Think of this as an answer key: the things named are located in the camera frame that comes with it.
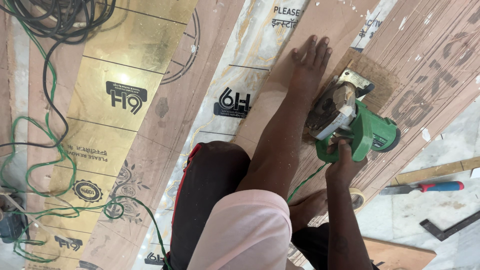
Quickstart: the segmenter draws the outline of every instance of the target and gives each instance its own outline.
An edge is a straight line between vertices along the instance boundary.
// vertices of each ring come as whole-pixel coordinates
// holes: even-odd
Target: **red and blue handle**
[[[427,191],[455,191],[462,190],[464,188],[463,183],[460,181],[443,182],[435,184],[420,184],[421,192]]]

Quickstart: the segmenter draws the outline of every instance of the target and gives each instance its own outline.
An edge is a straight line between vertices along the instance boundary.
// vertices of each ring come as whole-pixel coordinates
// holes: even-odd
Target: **man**
[[[327,190],[288,206],[299,164],[305,119],[332,49],[310,37],[297,49],[288,92],[265,127],[252,160],[227,142],[199,143],[188,157],[172,221],[168,261],[173,270],[284,270],[290,240],[317,270],[372,270],[353,212],[349,186],[366,163],[353,162],[348,141],[336,138],[340,160],[326,170]],[[329,211],[330,223],[308,227]]]

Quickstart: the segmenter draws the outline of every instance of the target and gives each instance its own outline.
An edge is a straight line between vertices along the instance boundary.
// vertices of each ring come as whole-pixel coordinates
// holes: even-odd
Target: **black shorts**
[[[235,192],[249,164],[247,153],[228,142],[199,143],[190,153],[175,199],[167,254],[174,270],[187,269],[213,206]],[[292,244],[316,270],[327,270],[328,233],[329,224],[324,223],[292,235]]]

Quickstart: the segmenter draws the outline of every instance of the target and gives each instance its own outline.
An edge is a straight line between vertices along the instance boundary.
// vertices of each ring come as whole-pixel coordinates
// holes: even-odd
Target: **masking tape roll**
[[[349,188],[349,191],[350,195],[358,195],[357,199],[352,202],[353,209],[357,210],[365,203],[365,195],[358,188],[351,187]]]

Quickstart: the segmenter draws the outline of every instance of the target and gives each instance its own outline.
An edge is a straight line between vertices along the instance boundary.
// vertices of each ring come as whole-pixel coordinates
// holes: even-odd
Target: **green power tool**
[[[359,99],[374,89],[374,84],[346,68],[338,81],[329,86],[310,111],[306,125],[317,139],[317,156],[325,162],[338,161],[338,150],[327,154],[330,138],[352,138],[352,159],[361,161],[369,149],[388,152],[400,141],[400,130],[387,117],[369,111]]]

